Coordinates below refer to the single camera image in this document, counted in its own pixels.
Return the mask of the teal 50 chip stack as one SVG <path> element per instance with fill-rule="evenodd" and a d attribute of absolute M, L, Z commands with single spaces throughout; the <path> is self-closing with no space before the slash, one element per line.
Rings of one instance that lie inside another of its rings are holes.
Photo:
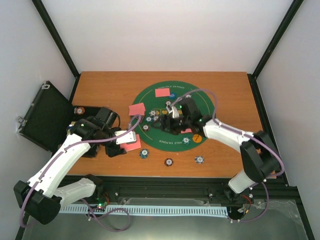
<path fill-rule="evenodd" d="M 145 148 L 142 149 L 139 153 L 139 156 L 141 159 L 146 159 L 148 157 L 148 155 L 149 155 L 149 151 L 148 151 L 148 149 L 145 149 Z"/>

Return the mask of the brown 100 chip stack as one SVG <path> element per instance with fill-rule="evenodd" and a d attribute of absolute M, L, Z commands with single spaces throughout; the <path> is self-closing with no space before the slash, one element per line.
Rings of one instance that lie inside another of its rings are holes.
<path fill-rule="evenodd" d="M 172 158 L 167 158 L 167 159 L 165 159 L 165 161 L 164 161 L 164 165 L 165 165 L 166 167 L 171 167 L 171 166 L 173 165 L 173 163 L 174 163 L 174 161 L 173 161 Z"/>

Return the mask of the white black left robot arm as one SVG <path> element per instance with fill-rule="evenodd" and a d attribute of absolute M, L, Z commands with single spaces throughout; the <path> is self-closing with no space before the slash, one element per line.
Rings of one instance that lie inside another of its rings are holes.
<path fill-rule="evenodd" d="M 92 201 L 105 200 L 103 181 L 87 174 L 77 182 L 60 187 L 60 183 L 74 164 L 91 148 L 98 145 L 105 147 L 109 157 L 125 154 L 120 147 L 131 140 L 133 124 L 128 129 L 114 127 L 120 116 L 107 107 L 100 108 L 95 116 L 80 118 L 69 129 L 69 134 L 51 159 L 27 182 L 18 181 L 14 194 L 20 207 L 19 224 L 27 228 L 24 215 L 32 216 L 37 222 L 50 223 L 64 207 L 90 198 Z"/>

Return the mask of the red playing card deck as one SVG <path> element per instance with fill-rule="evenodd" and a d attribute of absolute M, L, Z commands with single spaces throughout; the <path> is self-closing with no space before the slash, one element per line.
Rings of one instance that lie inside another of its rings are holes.
<path fill-rule="evenodd" d="M 136 134 L 136 142 L 133 142 L 133 143 L 122 143 L 120 145 L 120 148 L 124 149 L 126 152 L 137 150 L 137 149 L 140 149 L 141 147 L 142 146 L 141 146 L 141 140 L 140 140 L 140 135 L 139 134 Z"/>

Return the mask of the blue 10 chip stack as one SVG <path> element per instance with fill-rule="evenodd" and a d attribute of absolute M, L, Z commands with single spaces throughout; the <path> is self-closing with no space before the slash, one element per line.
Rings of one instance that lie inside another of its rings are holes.
<path fill-rule="evenodd" d="M 196 156 L 194 160 L 197 164 L 203 164 L 205 161 L 205 158 L 203 156 Z"/>

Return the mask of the orange big blind button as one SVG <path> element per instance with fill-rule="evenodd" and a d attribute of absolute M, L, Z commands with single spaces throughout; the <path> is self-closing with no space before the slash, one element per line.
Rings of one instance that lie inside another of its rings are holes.
<path fill-rule="evenodd" d="M 194 135 L 192 136 L 192 140 L 193 140 L 194 143 L 199 144 L 199 143 L 202 142 L 203 138 L 202 138 L 202 136 L 199 135 L 199 134 L 194 134 Z"/>

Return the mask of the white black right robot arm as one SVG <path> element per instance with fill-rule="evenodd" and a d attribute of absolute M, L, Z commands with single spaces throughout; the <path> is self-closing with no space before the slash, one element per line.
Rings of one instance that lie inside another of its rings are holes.
<path fill-rule="evenodd" d="M 165 133 L 178 135 L 190 129 L 192 133 L 218 141 L 240 153 L 243 169 L 232 177 L 228 187 L 235 194 L 264 183 L 275 176 L 277 167 L 284 164 L 271 138 L 264 131 L 247 132 L 219 121 L 216 116 L 203 115 L 192 98 L 180 98 L 180 108 L 174 103 L 166 106 L 152 126 Z"/>

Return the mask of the blue small blind button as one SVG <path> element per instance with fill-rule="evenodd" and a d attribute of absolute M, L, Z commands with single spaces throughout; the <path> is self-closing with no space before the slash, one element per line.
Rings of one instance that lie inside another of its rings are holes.
<path fill-rule="evenodd" d="M 171 93 L 169 96 L 168 96 L 169 99 L 171 100 L 174 100 L 177 98 L 177 94 L 176 93 Z"/>

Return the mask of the red card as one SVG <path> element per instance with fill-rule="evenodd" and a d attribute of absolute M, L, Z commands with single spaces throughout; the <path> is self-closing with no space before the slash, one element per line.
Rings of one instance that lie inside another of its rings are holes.
<path fill-rule="evenodd" d="M 193 131 L 190 128 L 187 128 L 186 130 L 182 130 L 180 133 L 181 134 L 186 134 L 186 133 L 192 133 Z"/>
<path fill-rule="evenodd" d="M 171 95 L 170 88 L 157 88 L 155 89 L 155 97 L 169 97 Z"/>
<path fill-rule="evenodd" d="M 143 102 L 132 104 L 129 107 L 129 116 L 141 115 L 144 116 L 146 112 L 145 104 Z"/>

